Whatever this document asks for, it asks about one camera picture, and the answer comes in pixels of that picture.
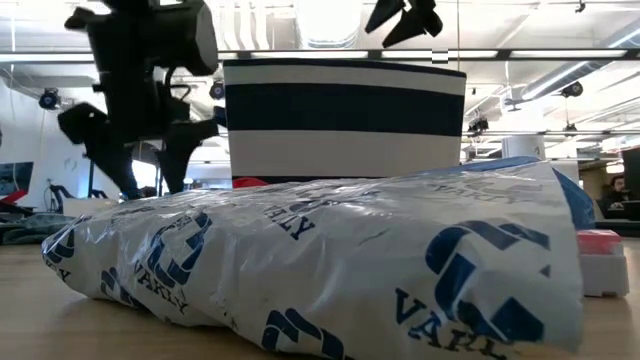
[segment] wooden table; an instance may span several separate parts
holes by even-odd
[[[579,354],[522,346],[522,358],[640,359],[640,242],[626,246],[632,292],[625,299],[585,300],[585,338]],[[265,353],[228,330],[181,328],[120,305],[88,300],[44,266],[39,250],[0,247],[2,359],[284,358]]]

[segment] pink object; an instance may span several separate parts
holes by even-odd
[[[266,185],[269,185],[269,184],[260,179],[251,178],[251,177],[243,177],[243,178],[233,180],[234,189],[245,188],[245,187],[255,187],[255,186],[266,186]]]
[[[622,238],[611,230],[581,230],[578,248],[582,255],[618,255]]]

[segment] red object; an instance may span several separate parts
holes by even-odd
[[[27,195],[27,191],[26,190],[18,190],[18,191],[14,192],[14,193],[11,193],[11,194],[7,195],[6,197],[4,197],[0,201],[2,201],[3,203],[15,205],[16,201],[22,199],[26,195]]]
[[[620,235],[611,230],[578,231],[578,248],[583,255],[613,255],[621,242]]]
[[[256,178],[239,178],[239,179],[233,180],[234,189],[245,188],[245,187],[266,186],[266,185],[269,185],[269,183],[266,183]]]

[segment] plastic bag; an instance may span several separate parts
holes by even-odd
[[[531,156],[516,156],[511,158],[505,158],[500,160],[469,163],[461,166],[457,166],[451,169],[434,170],[428,173],[443,173],[443,172],[461,172],[461,171],[490,171],[508,168],[512,166],[531,164],[539,162],[540,159]],[[574,183],[571,179],[563,175],[556,169],[553,169],[556,174],[562,191],[569,204],[571,210],[571,218],[576,230],[590,230],[595,228],[596,216],[593,209],[593,201],[587,195],[587,193]]]
[[[89,297],[331,359],[575,349],[576,233],[548,163],[183,194],[83,216],[46,264]]]

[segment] black stripe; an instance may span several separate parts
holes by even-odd
[[[455,70],[441,69],[427,66],[398,64],[382,61],[344,60],[344,59],[251,59],[251,60],[225,60],[223,66],[265,66],[265,65],[311,65],[328,67],[355,67],[365,69],[399,70],[421,74],[438,74],[467,78],[467,74]]]
[[[462,135],[464,96],[336,84],[228,85],[226,92],[230,131]]]
[[[380,179],[381,177],[365,177],[365,176],[236,176],[233,180],[242,178],[254,178],[262,180],[269,184],[282,184],[288,182],[309,182],[314,180],[335,180],[335,179]]]

